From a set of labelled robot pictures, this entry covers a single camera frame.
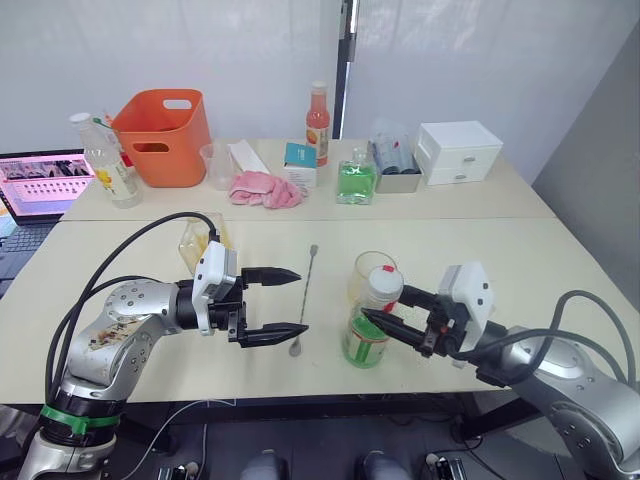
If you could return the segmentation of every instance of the red bottle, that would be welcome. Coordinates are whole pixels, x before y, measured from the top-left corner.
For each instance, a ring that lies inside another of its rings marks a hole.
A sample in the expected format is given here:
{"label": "red bottle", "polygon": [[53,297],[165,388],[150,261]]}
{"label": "red bottle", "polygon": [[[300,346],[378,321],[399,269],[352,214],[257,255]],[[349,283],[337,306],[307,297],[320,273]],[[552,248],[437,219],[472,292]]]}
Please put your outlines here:
{"label": "red bottle", "polygon": [[327,110],[327,84],[315,81],[311,84],[311,107],[307,112],[307,145],[316,149],[319,167],[327,164],[329,150],[329,111]]}

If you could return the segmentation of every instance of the pink towel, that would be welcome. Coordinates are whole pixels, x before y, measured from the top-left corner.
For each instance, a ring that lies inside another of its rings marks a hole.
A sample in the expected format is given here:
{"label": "pink towel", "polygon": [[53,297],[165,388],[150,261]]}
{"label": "pink towel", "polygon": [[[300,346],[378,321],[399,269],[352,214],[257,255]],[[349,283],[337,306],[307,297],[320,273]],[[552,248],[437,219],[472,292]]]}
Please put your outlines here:
{"label": "pink towel", "polygon": [[229,197],[235,205],[263,204],[267,208],[291,208],[302,201],[298,187],[263,172],[238,175],[229,189]]}

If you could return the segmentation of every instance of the table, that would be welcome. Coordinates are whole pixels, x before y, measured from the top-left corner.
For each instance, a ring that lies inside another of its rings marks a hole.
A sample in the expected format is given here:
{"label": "table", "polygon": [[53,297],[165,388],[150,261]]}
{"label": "table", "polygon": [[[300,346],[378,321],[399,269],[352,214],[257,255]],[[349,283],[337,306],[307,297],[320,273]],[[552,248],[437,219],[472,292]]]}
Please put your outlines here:
{"label": "table", "polygon": [[[216,148],[226,148],[231,141],[216,141]],[[254,150],[274,174],[282,175],[285,140],[251,140]],[[484,182],[438,185],[409,194],[376,195],[374,205],[354,208],[335,202],[337,164],[351,158],[363,140],[329,142],[331,165],[319,171],[319,186],[302,205],[291,210],[266,210],[231,205],[226,192],[213,189],[205,179],[191,188],[150,188],[139,182],[143,201],[129,209],[119,209],[106,202],[102,187],[93,182],[62,218],[69,220],[155,220],[168,212],[199,210],[220,212],[225,220],[384,220],[429,218],[555,218],[551,209],[499,157]]]}
{"label": "table", "polygon": [[[78,297],[96,266],[143,221],[61,222],[0,301],[0,401],[38,403],[51,333]],[[177,252],[184,229],[175,221],[149,232],[116,260],[104,279],[144,274],[163,281],[188,277]],[[392,340],[381,364],[352,367],[340,339],[348,305],[346,280],[356,255],[378,249],[391,254],[407,283],[433,290],[450,264],[479,259],[496,294],[494,320],[506,326],[545,327],[563,292],[582,288],[602,296],[620,315],[636,351],[636,312],[595,260],[553,218],[430,219],[422,221],[332,220],[227,222],[242,266],[276,265],[306,272],[311,243],[320,246],[309,286],[303,353],[288,343],[240,349],[224,333],[196,331],[163,338],[155,347],[131,401],[280,397],[316,394],[472,391],[489,388],[474,369],[458,370],[450,359],[423,359]],[[297,321],[303,282],[247,291],[250,327]],[[104,295],[86,306],[78,328],[101,309]],[[424,326],[423,319],[410,323]],[[623,349],[600,310],[577,299],[562,327],[600,342],[621,364]]]}

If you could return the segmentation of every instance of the orange basket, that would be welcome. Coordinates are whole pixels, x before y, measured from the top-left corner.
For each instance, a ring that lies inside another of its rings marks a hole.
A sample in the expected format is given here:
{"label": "orange basket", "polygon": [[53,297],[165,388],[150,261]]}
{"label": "orange basket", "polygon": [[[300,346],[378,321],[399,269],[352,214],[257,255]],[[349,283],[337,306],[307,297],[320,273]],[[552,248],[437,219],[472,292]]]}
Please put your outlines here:
{"label": "orange basket", "polygon": [[211,137],[201,92],[145,90],[127,103],[111,126],[149,186],[191,187],[204,178],[199,150],[211,143]]}

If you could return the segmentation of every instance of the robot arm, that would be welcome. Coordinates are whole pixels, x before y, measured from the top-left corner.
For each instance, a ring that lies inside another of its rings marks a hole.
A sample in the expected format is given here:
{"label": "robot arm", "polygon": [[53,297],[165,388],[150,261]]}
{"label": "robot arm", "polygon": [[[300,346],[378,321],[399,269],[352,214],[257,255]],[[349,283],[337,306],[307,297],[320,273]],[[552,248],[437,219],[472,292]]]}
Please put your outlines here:
{"label": "robot arm", "polygon": [[[598,480],[640,479],[640,395],[600,371],[577,343],[553,339],[544,360],[524,380],[513,372],[534,361],[543,337],[508,346],[484,345],[522,332],[488,321],[493,305],[479,263],[450,267],[438,294],[406,286],[400,302],[429,310],[424,332],[394,315],[363,310],[375,325],[420,352],[468,360],[479,380],[510,386],[545,415],[584,472]],[[473,350],[485,351],[473,355]],[[460,366],[460,360],[454,363]]]}
{"label": "robot arm", "polygon": [[275,345],[307,326],[290,323],[248,330],[243,291],[251,283],[281,285],[300,276],[279,268],[242,269],[236,254],[211,241],[193,280],[128,282],[106,299],[98,318],[71,343],[55,400],[45,405],[19,480],[46,473],[100,478],[115,430],[151,351],[165,335],[198,329],[228,332],[242,348]]}

